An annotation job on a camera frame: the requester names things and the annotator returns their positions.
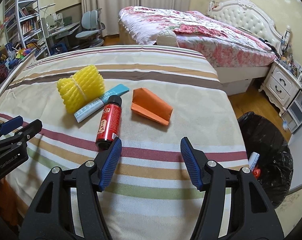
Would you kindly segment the black bag trash bin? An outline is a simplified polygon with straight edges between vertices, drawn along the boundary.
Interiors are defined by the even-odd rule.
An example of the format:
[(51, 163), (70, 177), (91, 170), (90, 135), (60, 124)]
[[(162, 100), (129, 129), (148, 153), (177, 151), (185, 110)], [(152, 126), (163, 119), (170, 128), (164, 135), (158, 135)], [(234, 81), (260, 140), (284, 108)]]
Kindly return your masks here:
[(280, 130), (267, 118), (247, 112), (238, 118), (247, 156), (259, 154), (258, 177), (272, 205), (282, 204), (291, 186), (293, 158)]

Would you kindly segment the red bottle black cap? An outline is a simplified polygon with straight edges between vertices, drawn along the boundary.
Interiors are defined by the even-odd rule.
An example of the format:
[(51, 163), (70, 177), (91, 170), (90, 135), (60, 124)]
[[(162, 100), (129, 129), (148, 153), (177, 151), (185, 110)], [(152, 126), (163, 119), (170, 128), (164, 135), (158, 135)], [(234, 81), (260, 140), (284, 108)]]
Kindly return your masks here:
[(121, 106), (122, 99), (120, 96), (112, 95), (108, 98), (107, 104), (102, 111), (96, 136), (96, 145), (100, 151), (107, 150), (119, 135)]

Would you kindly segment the white blue plastic pouch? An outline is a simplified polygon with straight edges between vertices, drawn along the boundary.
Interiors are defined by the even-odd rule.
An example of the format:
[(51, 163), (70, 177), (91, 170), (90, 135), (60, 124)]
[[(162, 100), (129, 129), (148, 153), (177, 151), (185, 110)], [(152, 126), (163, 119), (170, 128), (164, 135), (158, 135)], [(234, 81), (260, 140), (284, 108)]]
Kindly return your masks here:
[(257, 152), (252, 152), (249, 159), (248, 159), (248, 165), (251, 171), (254, 170), (255, 166), (257, 165), (257, 161), (260, 157), (260, 154)]

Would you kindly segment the striped bed sheet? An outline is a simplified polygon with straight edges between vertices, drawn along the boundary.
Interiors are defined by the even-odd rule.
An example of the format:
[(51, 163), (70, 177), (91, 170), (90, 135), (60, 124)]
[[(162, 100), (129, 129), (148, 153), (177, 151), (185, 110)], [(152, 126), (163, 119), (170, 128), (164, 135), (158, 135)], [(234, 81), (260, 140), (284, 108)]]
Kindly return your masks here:
[[(65, 53), (26, 66), (0, 95), (0, 122), (22, 116), (41, 120), (28, 143), (27, 162), (0, 181), (0, 214), (12, 225), (26, 214), (55, 166), (77, 168), (97, 155), (101, 112), (78, 123), (68, 114), (57, 81), (94, 65), (106, 89), (122, 96), (122, 153), (111, 184), (99, 194), (113, 239), (189, 239), (203, 193), (190, 181), (180, 140), (223, 165), (247, 165), (245, 146), (231, 103), (217, 73), (199, 53), (156, 46), (111, 46)], [(172, 106), (168, 126), (131, 110), (133, 90), (146, 88)]]

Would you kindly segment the teal white slim box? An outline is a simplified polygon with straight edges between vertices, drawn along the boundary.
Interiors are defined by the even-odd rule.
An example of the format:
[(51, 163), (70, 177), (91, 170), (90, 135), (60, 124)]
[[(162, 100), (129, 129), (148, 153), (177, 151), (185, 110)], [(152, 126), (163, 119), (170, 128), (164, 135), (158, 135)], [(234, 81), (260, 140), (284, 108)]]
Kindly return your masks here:
[(97, 99), (93, 100), (92, 102), (86, 104), (84, 107), (80, 108), (75, 114), (74, 117), (78, 123), (82, 122), (84, 119), (86, 119), (88, 116), (92, 115), (96, 111), (98, 111), (100, 108), (102, 108), (104, 105), (107, 104), (108, 99), (112, 95), (122, 96), (123, 94), (126, 94), (129, 92), (129, 88), (126, 87), (123, 84), (119, 84), (112, 89), (108, 90), (104, 94), (102, 94)]

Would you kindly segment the yellow foam fruit net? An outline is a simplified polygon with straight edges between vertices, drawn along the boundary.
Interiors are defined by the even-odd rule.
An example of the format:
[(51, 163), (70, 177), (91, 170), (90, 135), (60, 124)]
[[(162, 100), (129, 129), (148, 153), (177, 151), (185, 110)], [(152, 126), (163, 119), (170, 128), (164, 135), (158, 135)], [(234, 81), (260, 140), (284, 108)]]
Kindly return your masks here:
[(69, 114), (76, 113), (105, 93), (104, 79), (94, 65), (86, 66), (68, 78), (59, 79), (57, 89)]

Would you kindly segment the folded orange paper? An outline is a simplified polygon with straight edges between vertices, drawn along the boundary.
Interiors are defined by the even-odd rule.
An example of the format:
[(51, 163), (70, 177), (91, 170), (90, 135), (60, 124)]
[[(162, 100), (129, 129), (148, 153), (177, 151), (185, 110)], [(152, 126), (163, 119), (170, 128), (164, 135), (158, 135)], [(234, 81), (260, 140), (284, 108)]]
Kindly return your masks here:
[(144, 118), (168, 126), (173, 108), (150, 90), (137, 88), (133, 90), (131, 110)]

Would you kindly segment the study desk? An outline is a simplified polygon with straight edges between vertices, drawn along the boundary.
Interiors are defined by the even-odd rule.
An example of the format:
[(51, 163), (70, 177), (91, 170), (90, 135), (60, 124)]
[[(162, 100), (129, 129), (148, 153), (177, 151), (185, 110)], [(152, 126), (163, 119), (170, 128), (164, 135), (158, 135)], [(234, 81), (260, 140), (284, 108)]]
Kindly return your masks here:
[(52, 55), (51, 50), (53, 49), (53, 46), (55, 45), (54, 39), (55, 38), (65, 38), (65, 37), (73, 34), (80, 27), (80, 22), (72, 23), (67, 26), (62, 26), (62, 27), (49, 28), (47, 20), (44, 17), (42, 17), (41, 25), (42, 25), (42, 30), (43, 30), (45, 43), (47, 45), (48, 52), (50, 55)]

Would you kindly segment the white bookshelf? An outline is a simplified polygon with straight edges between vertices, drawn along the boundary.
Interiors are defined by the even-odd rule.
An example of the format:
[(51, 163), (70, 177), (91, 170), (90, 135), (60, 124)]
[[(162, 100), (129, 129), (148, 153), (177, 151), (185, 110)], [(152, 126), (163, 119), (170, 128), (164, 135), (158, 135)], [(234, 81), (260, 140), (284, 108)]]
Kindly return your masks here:
[(5, 36), (15, 48), (30, 48), (35, 58), (50, 55), (44, 37), (38, 0), (3, 0)]

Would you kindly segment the plastic drawer unit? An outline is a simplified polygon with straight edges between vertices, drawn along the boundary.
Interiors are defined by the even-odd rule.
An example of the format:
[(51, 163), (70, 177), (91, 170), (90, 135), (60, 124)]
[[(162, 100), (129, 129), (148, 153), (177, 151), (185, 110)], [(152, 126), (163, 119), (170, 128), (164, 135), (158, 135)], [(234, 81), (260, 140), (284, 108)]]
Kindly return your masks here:
[(294, 100), (282, 115), (283, 128), (295, 133), (302, 125), (302, 89), (299, 90)]

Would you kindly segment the grey desk chair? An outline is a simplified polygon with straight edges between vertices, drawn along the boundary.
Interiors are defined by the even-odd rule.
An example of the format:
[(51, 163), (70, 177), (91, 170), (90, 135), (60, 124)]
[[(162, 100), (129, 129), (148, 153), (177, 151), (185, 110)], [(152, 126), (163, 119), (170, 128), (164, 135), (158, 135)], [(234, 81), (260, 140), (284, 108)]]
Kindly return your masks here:
[(77, 49), (103, 46), (104, 40), (100, 36), (105, 29), (105, 24), (99, 18), (101, 10), (98, 8), (83, 14), (81, 20), (83, 31), (76, 35), (76, 38), (83, 42), (79, 44)]

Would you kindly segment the white nightstand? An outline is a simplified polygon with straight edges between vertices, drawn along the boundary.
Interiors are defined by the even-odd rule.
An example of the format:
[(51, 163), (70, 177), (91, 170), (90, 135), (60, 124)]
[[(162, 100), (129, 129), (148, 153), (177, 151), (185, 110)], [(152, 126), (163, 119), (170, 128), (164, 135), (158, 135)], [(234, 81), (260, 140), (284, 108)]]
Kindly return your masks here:
[(270, 103), (280, 110), (279, 116), (282, 116), (301, 88), (297, 77), (279, 61), (274, 61), (258, 92), (264, 91)]

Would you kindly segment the floral quilt bed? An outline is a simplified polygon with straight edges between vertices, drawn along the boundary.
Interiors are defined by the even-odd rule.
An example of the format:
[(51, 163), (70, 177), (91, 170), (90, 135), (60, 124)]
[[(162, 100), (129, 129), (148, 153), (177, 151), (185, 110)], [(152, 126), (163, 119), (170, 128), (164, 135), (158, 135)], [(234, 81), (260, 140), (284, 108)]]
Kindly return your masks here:
[(263, 67), (275, 53), (263, 41), (198, 11), (125, 7), (119, 23), (139, 45), (154, 45), (161, 31), (172, 31), (176, 45), (204, 55), (214, 67)]

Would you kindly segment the white tufted headboard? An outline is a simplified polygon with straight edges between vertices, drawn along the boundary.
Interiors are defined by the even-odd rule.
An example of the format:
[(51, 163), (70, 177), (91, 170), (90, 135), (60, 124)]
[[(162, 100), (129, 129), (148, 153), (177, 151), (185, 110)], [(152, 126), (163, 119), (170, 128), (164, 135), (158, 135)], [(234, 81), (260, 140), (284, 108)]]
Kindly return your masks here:
[(284, 34), (276, 29), (274, 20), (250, 0), (229, 0), (216, 2), (210, 0), (208, 16), (217, 21), (232, 25), (252, 36), (267, 40), (278, 51), (288, 44), (291, 27), (287, 26)]

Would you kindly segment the white bed post knob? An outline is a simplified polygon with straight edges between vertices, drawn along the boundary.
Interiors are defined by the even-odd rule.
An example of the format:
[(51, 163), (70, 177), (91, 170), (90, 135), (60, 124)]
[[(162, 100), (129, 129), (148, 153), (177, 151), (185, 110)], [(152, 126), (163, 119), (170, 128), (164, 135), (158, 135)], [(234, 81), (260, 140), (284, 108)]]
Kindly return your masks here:
[(176, 34), (171, 30), (161, 30), (156, 38), (159, 46), (179, 47)]

